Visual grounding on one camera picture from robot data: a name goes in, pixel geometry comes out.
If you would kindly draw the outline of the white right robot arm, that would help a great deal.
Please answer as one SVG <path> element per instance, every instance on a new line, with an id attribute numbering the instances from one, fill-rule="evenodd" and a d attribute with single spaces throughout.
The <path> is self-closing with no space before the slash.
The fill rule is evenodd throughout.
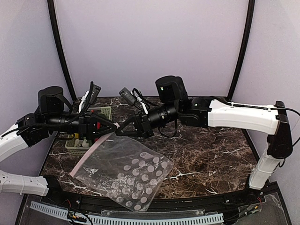
<path id="1" fill-rule="evenodd" d="M 274 105 L 227 102 L 218 97 L 189 98 L 183 80 L 168 75 L 155 82 L 161 106 L 137 112 L 116 130 L 118 136 L 149 138 L 153 130 L 172 121 L 191 127 L 229 127 L 267 134 L 267 148 L 251 172 L 248 186 L 260 190 L 280 163 L 293 152 L 288 108 L 282 101 Z"/>

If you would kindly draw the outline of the clear zip top bag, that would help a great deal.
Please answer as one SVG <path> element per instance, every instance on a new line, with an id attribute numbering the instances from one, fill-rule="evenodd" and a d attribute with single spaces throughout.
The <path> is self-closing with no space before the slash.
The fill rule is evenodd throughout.
<path id="1" fill-rule="evenodd" d="M 129 137 L 100 137 L 82 156 L 70 176 L 119 205 L 148 210 L 173 162 Z"/>

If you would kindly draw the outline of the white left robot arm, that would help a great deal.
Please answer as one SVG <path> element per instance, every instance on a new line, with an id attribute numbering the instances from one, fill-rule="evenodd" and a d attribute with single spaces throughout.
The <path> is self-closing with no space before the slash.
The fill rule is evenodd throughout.
<path id="1" fill-rule="evenodd" d="M 38 107 L 34 113 L 20 118 L 0 136 L 0 159 L 30 148 L 53 133 L 78 135 L 80 140 L 94 141 L 116 131 L 117 126 L 105 116 L 89 110 L 95 104 L 101 88 L 93 83 L 84 98 L 84 107 L 79 113 L 72 112 L 73 107 L 64 97 L 63 88 L 50 86 L 38 92 Z M 47 196 L 54 190 L 60 190 L 60 184 L 54 176 L 24 176 L 0 172 L 0 191 L 2 193 L 31 194 Z"/>

